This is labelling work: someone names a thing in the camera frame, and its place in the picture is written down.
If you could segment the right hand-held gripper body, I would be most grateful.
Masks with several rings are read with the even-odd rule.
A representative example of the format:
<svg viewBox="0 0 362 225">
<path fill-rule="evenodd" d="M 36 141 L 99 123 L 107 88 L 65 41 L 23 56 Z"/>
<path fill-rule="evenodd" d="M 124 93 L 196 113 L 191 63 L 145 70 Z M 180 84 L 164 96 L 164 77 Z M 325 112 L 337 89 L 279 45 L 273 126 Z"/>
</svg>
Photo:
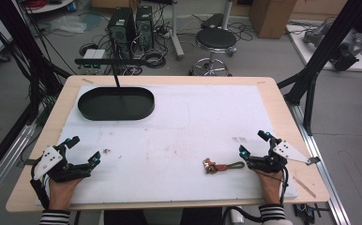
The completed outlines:
<svg viewBox="0 0 362 225">
<path fill-rule="evenodd" d="M 266 156 L 256 157 L 246 151 L 246 163 L 251 170 L 259 170 L 265 173 L 278 173 L 286 168 L 289 160 L 305 163 L 306 165 L 320 162 L 319 157 L 306 157 L 295 147 L 282 139 L 274 137 L 264 138 L 269 142 Z"/>
</svg>

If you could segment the copper keychain with olive strap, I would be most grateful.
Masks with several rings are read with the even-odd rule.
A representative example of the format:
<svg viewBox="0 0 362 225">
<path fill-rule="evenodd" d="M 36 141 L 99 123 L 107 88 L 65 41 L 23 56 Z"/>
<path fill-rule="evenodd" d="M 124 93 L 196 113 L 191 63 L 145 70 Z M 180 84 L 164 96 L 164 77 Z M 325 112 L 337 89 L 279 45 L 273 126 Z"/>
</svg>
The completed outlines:
<svg viewBox="0 0 362 225">
<path fill-rule="evenodd" d="M 210 158 L 206 158 L 203 161 L 203 166 L 207 174 L 215 174 L 217 172 L 224 172 L 227 170 L 243 169 L 245 167 L 245 163 L 242 161 L 237 161 L 231 164 L 217 164 Z"/>
</svg>

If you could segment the black oval tray hanger stand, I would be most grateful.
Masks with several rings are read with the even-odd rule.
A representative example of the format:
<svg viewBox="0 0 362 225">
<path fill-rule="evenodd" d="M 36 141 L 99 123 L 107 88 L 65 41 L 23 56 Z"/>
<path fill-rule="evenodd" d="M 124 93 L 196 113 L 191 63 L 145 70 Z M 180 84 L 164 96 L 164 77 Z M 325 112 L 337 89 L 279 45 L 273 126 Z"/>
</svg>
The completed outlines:
<svg viewBox="0 0 362 225">
<path fill-rule="evenodd" d="M 142 87 L 121 86 L 114 76 L 115 87 L 93 88 L 79 97 L 78 109 L 92 121 L 141 120 L 155 109 L 154 94 Z"/>
</svg>

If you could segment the person's left hand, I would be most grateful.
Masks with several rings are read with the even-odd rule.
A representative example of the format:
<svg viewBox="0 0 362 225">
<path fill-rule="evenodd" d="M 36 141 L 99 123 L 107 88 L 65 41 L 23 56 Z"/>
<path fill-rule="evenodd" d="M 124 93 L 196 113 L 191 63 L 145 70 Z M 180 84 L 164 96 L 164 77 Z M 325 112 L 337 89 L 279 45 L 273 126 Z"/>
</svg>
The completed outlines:
<svg viewBox="0 0 362 225">
<path fill-rule="evenodd" d="M 50 188 L 50 210 L 68 211 L 70 208 L 70 200 L 75 188 L 82 182 L 82 178 L 57 183 L 54 180 L 49 181 Z"/>
</svg>

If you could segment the person's right hand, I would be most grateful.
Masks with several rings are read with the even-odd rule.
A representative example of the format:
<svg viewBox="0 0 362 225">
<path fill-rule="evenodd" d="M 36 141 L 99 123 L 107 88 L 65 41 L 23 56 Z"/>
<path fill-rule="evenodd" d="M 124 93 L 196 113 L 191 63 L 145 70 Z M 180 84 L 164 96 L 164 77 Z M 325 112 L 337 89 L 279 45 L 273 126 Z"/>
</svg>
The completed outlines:
<svg viewBox="0 0 362 225">
<path fill-rule="evenodd" d="M 255 170 L 261 184 L 262 197 L 265 204 L 280 204 L 280 184 L 283 178 L 282 172 L 262 172 Z"/>
</svg>

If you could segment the light wooden table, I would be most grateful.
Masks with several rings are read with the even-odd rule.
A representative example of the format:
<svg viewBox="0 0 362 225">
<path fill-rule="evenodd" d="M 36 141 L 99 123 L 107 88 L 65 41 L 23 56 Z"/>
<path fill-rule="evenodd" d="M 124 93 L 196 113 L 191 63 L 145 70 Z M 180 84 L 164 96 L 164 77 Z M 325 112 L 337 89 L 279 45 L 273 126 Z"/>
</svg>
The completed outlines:
<svg viewBox="0 0 362 225">
<path fill-rule="evenodd" d="M 314 156 L 314 147 L 316 146 L 313 137 L 310 136 L 310 118 L 312 107 L 310 99 L 306 101 L 309 106 L 305 106 L 304 111 L 300 109 L 302 97 L 295 97 L 294 92 L 283 95 L 279 87 L 289 84 L 276 84 L 275 80 L 270 77 L 193 77 L 193 76 L 120 76 L 120 84 L 138 85 L 138 84 L 204 84 L 204 85 L 253 85 L 260 92 L 267 110 L 269 119 L 274 126 L 274 130 L 280 137 L 297 147 L 304 156 Z M 110 76 L 93 76 L 93 75 L 74 75 L 67 79 L 58 100 L 53 106 L 52 112 L 44 125 L 42 132 L 32 150 L 31 156 L 37 157 L 42 153 L 43 147 L 54 141 L 58 141 L 63 125 L 66 123 L 68 114 L 71 111 L 71 103 L 76 100 L 77 93 L 84 84 L 111 84 L 114 78 Z M 319 166 L 298 165 L 297 162 L 291 162 L 292 180 L 297 183 L 296 190 L 299 196 L 295 199 L 285 200 L 286 203 L 325 203 L 330 200 L 330 194 L 327 190 L 324 179 L 320 175 Z M 36 194 L 29 184 L 31 166 L 25 166 L 23 171 L 12 190 L 6 209 L 10 213 L 26 213 L 41 211 L 42 206 L 34 204 Z M 163 207 L 181 207 L 181 206 L 203 206 L 208 203 L 214 206 L 214 203 L 223 205 L 236 204 L 256 204 L 259 200 L 226 200 L 226 201 L 200 201 L 200 202 L 152 202 L 152 203 L 108 203 L 94 206 L 93 204 L 74 205 L 72 210 L 98 210 L 108 206 L 114 209 L 117 206 L 147 206 L 148 208 Z"/>
</svg>

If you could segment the black parts on floor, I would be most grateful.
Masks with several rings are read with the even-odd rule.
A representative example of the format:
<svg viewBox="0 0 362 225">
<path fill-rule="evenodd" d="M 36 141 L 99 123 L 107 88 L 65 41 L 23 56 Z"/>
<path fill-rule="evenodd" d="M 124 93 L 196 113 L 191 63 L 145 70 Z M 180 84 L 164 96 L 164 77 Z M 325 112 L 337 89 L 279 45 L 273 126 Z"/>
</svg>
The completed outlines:
<svg viewBox="0 0 362 225">
<path fill-rule="evenodd" d="M 300 218 L 304 225 L 312 225 L 315 223 L 315 215 L 320 218 L 321 213 L 327 211 L 327 208 L 320 208 L 317 204 L 309 206 L 306 203 L 298 203 L 293 205 L 294 215 Z"/>
</svg>

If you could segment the person's dark trousers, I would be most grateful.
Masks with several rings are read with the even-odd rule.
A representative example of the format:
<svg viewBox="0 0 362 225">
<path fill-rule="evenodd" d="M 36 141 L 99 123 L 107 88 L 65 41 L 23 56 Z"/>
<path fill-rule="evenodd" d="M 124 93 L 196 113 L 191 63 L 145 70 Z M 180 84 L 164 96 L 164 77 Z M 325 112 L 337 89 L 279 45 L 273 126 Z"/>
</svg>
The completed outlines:
<svg viewBox="0 0 362 225">
<path fill-rule="evenodd" d="M 222 225 L 221 207 L 105 210 L 104 225 Z"/>
</svg>

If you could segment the white small box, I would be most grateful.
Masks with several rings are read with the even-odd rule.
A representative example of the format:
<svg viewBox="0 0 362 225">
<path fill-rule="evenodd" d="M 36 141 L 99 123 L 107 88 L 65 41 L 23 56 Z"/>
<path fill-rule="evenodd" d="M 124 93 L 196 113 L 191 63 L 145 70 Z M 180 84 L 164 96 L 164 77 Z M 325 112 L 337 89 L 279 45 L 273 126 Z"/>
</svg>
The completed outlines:
<svg viewBox="0 0 362 225">
<path fill-rule="evenodd" d="M 87 49 L 83 59 L 102 59 L 105 56 L 104 50 Z M 100 64 L 87 64 L 84 63 L 85 68 L 100 68 Z"/>
</svg>

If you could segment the white floor board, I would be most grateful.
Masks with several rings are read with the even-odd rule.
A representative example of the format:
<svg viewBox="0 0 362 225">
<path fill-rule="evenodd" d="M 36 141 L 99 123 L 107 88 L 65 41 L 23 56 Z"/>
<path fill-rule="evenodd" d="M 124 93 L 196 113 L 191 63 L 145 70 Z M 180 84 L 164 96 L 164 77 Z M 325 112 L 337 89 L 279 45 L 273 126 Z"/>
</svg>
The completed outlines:
<svg viewBox="0 0 362 225">
<path fill-rule="evenodd" d="M 305 43 L 303 37 L 305 31 L 300 25 L 287 25 L 287 31 L 289 32 L 289 37 L 291 38 L 295 48 L 297 49 L 303 63 L 306 65 L 316 48 L 312 43 Z M 348 68 L 348 71 L 362 72 L 362 55 L 359 53 L 356 58 L 358 59 L 353 65 Z"/>
</svg>

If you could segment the black round stool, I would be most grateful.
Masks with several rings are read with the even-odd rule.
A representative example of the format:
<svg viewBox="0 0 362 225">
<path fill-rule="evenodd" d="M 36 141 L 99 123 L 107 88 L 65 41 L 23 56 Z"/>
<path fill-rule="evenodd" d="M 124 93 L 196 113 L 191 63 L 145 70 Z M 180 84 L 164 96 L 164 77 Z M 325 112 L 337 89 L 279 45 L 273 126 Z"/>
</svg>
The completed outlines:
<svg viewBox="0 0 362 225">
<path fill-rule="evenodd" d="M 220 28 L 206 28 L 197 33 L 195 43 L 199 48 L 209 51 L 210 55 L 196 61 L 189 70 L 190 75 L 232 76 L 226 64 L 216 57 L 217 53 L 228 53 L 232 56 L 236 51 L 236 37 L 232 32 Z"/>
</svg>

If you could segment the grey machine on board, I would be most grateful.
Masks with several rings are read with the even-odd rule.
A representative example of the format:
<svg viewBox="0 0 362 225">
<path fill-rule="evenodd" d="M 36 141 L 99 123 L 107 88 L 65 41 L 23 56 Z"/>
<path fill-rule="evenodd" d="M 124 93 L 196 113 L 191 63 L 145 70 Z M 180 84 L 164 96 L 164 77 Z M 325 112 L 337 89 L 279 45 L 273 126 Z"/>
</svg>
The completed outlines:
<svg viewBox="0 0 362 225">
<path fill-rule="evenodd" d="M 329 31 L 331 25 L 331 22 L 323 22 L 317 28 L 306 31 L 303 36 L 303 42 L 306 44 L 312 43 L 314 47 L 317 48 Z M 362 41 L 358 37 L 355 37 L 352 31 L 349 31 L 335 52 L 331 54 L 329 62 L 333 65 L 335 70 L 345 71 L 359 61 L 356 56 L 361 51 Z"/>
</svg>

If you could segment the brown cardboard box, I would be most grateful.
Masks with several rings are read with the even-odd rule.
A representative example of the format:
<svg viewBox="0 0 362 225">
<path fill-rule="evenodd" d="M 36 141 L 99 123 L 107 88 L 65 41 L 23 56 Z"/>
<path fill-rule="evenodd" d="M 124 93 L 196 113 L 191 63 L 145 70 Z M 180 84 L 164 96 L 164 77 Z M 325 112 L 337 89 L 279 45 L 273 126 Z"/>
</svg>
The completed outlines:
<svg viewBox="0 0 362 225">
<path fill-rule="evenodd" d="M 297 0 L 253 0 L 249 20 L 258 38 L 279 39 Z"/>
</svg>

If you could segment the grey metal stand leg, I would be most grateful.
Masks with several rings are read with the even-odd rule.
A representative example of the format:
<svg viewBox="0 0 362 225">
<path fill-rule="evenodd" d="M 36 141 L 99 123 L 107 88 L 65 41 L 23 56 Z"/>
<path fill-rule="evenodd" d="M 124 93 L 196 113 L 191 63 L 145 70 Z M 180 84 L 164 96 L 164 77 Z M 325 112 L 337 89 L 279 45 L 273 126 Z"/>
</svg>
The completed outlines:
<svg viewBox="0 0 362 225">
<path fill-rule="evenodd" d="M 182 60 L 185 57 L 185 53 L 181 46 L 180 40 L 177 35 L 177 0 L 172 1 L 172 28 L 170 30 L 171 40 L 177 60 Z"/>
</svg>

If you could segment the black metal frame strut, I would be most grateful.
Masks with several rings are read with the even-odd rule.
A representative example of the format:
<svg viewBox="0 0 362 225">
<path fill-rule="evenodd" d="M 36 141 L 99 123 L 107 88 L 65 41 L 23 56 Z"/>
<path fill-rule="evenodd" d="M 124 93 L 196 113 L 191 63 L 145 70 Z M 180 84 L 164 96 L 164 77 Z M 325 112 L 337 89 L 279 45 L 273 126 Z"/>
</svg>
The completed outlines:
<svg viewBox="0 0 362 225">
<path fill-rule="evenodd" d="M 0 143 L 1 161 L 23 126 L 30 125 L 32 120 L 38 117 L 38 106 L 46 101 L 53 103 L 53 100 L 59 96 L 63 88 L 59 78 L 67 79 L 71 74 L 45 57 L 12 0 L 0 0 L 0 21 L 13 39 L 9 42 L 0 31 L 0 41 L 30 83 L 28 90 L 30 103 Z"/>
<path fill-rule="evenodd" d="M 335 52 L 361 16 L 362 0 L 348 0 L 308 63 L 294 76 L 278 83 L 279 89 L 293 85 L 291 90 L 284 95 L 285 101 L 291 105 L 299 105 L 300 99 L 306 96 L 303 126 L 309 135 L 312 135 L 311 117 L 317 78 L 331 54 Z"/>
</svg>

